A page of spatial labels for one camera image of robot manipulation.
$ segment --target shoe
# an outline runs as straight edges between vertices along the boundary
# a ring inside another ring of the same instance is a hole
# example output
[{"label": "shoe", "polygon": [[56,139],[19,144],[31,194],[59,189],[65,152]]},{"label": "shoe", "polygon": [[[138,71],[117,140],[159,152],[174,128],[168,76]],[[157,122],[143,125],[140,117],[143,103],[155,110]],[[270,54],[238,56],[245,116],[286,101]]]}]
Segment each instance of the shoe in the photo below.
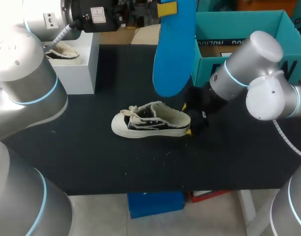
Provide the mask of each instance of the shoe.
[{"label": "shoe", "polygon": [[191,118],[162,102],[122,110],[111,123],[113,132],[131,139],[162,135],[181,137],[189,130]]},{"label": "shoe", "polygon": [[[49,44],[51,44],[51,42],[46,42],[43,43],[43,46]],[[53,49],[46,52],[46,56],[52,66],[80,65],[82,63],[79,53],[63,42],[59,42]]]}]

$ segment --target black table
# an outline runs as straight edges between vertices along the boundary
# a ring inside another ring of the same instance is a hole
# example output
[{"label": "black table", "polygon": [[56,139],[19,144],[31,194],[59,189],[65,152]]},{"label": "black table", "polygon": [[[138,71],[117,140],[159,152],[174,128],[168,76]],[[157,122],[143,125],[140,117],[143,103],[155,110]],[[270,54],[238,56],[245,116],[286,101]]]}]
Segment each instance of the black table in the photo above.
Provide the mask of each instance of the black table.
[{"label": "black table", "polygon": [[[115,135],[121,109],[162,100],[176,109],[183,92],[159,97],[152,86],[155,46],[101,46],[95,95],[71,95],[53,122],[4,140],[69,195],[128,191],[280,188],[301,164],[272,122],[253,119],[242,94],[199,137]],[[280,121],[301,150],[301,119]]]}]

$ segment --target table leg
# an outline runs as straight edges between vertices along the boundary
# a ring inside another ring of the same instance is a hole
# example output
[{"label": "table leg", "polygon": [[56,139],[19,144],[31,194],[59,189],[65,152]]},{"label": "table leg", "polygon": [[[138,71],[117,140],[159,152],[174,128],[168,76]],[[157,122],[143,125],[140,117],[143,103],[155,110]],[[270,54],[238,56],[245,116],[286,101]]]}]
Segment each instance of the table leg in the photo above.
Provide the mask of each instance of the table leg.
[{"label": "table leg", "polygon": [[278,190],[270,194],[258,212],[255,210],[250,190],[241,190],[238,192],[247,236],[260,236],[270,224],[270,209],[277,192]]}]

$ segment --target shoe insole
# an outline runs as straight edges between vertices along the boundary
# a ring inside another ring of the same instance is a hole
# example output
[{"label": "shoe insole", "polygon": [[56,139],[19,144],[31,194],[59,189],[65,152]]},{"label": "shoe insole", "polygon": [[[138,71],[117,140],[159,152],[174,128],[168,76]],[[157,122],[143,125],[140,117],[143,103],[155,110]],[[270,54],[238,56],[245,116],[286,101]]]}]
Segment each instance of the shoe insole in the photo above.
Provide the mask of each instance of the shoe insole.
[{"label": "shoe insole", "polygon": [[[161,3],[172,0],[161,0]],[[189,80],[194,63],[196,0],[176,0],[178,13],[161,18],[153,84],[156,92],[171,97]]]}]

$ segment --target white pedestal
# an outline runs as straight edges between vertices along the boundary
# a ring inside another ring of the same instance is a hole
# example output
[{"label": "white pedestal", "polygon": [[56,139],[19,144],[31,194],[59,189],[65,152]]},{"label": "white pedestal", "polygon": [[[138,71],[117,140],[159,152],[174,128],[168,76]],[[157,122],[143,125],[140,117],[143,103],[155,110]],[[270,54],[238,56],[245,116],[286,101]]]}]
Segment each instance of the white pedestal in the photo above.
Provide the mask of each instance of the white pedestal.
[{"label": "white pedestal", "polygon": [[67,94],[94,94],[99,54],[99,33],[84,33],[77,40],[65,41],[82,59],[80,65],[54,66]]}]

